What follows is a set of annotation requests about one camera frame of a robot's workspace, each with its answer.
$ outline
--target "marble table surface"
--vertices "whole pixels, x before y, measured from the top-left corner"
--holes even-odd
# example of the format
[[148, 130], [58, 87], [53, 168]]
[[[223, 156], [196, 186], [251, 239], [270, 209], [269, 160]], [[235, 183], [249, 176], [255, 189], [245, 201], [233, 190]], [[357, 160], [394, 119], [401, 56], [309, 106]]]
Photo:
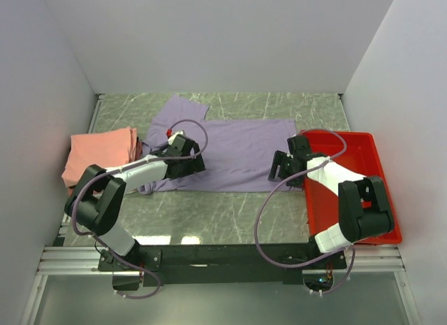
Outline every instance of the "marble table surface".
[[[92, 132], [135, 127], [145, 138], [151, 120], [172, 94], [106, 94]], [[180, 93], [210, 106], [207, 120], [295, 119], [300, 129], [348, 131], [337, 94]], [[266, 193], [161, 192], [126, 195], [119, 220], [143, 245], [235, 244], [254, 242], [254, 220]], [[262, 243], [307, 242], [305, 195], [281, 192], [264, 211], [259, 229]], [[93, 240], [69, 230], [65, 246], [90, 246]]]

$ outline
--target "metal base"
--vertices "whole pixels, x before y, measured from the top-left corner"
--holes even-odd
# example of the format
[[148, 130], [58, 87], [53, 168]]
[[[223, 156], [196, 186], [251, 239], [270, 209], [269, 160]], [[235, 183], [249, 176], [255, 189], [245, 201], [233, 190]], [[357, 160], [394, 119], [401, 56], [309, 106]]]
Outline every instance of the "metal base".
[[[282, 243], [262, 245], [264, 252], [284, 264], [303, 263], [313, 259], [307, 243]], [[161, 278], [164, 284], [234, 283], [234, 282], [283, 282], [302, 284], [302, 269], [284, 269], [273, 266], [258, 253], [255, 245], [166, 245], [140, 246], [146, 267]], [[307, 269], [325, 270], [328, 263], [334, 269], [346, 269], [343, 252], [307, 266]], [[99, 271], [123, 272], [123, 266], [103, 250]], [[145, 276], [143, 285], [156, 285], [152, 277]]]

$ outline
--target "pink towel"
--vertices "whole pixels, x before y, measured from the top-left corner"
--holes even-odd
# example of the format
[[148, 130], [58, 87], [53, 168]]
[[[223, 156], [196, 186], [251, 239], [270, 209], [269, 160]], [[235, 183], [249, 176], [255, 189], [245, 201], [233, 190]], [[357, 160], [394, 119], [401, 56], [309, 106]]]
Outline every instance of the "pink towel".
[[76, 185], [86, 167], [97, 164], [101, 168], [121, 166], [140, 158], [137, 130], [131, 127], [106, 133], [71, 136], [71, 151], [62, 173], [66, 187]]

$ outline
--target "red object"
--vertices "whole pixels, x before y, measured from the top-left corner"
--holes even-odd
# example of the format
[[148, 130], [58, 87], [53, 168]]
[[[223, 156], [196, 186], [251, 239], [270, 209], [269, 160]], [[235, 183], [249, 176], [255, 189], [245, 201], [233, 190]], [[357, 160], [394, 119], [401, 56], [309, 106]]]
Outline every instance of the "red object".
[[[372, 135], [369, 133], [351, 133], [345, 131], [338, 131], [337, 133], [346, 140], [348, 149], [334, 161], [356, 173], [361, 173], [366, 176], [380, 176], [385, 182], [386, 193], [394, 214], [394, 231], [383, 236], [362, 240], [361, 243], [375, 245], [401, 243], [402, 234], [400, 233], [399, 223], [397, 222], [396, 211], [388, 191], [385, 175], [383, 174], [379, 154], [377, 153]], [[343, 148], [340, 140], [331, 133], [308, 131], [305, 135], [309, 139], [312, 152], [324, 152], [325, 154], [333, 155]], [[338, 198], [329, 189], [326, 189], [323, 185], [309, 178], [305, 178], [305, 194], [311, 235], [322, 232], [338, 222]]]

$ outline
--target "white wall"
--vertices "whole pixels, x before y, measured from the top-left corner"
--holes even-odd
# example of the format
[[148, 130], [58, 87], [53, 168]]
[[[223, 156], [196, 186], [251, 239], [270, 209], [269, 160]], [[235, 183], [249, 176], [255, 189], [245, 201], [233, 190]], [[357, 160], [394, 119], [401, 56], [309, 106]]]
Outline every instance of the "white wall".
[[0, 319], [17, 324], [59, 228], [69, 136], [94, 94], [43, 0], [0, 0]]
[[392, 0], [45, 0], [96, 92], [344, 92]]
[[394, 0], [344, 95], [374, 134], [424, 324], [446, 323], [447, 0]]

